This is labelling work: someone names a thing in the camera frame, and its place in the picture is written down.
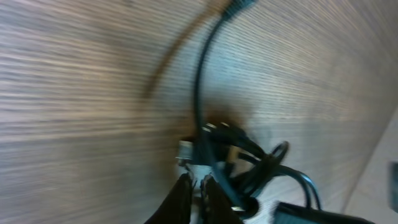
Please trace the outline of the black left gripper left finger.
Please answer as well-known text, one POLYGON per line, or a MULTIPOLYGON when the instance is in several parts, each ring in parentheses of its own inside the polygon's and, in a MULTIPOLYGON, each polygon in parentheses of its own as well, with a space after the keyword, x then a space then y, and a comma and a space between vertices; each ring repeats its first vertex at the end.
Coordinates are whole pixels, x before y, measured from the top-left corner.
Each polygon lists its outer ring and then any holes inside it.
POLYGON ((160 207, 145 224, 189 224, 192 209, 192 179, 182 174, 160 207))

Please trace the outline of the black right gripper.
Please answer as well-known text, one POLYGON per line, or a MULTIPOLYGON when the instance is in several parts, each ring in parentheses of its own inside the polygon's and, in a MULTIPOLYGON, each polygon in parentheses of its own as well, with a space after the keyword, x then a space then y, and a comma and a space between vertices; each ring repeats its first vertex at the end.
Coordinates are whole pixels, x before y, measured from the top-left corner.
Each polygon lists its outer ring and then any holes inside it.
POLYGON ((273 213, 273 224, 374 224, 363 218, 319 211, 281 202, 273 213))

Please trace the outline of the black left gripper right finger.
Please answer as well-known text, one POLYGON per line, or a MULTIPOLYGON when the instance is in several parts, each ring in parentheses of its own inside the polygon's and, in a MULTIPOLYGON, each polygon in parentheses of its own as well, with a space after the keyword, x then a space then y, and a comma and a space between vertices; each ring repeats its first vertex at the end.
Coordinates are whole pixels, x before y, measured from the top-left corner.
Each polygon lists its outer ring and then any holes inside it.
POLYGON ((211 175, 201 181, 201 218, 204 224, 243 224, 211 175))

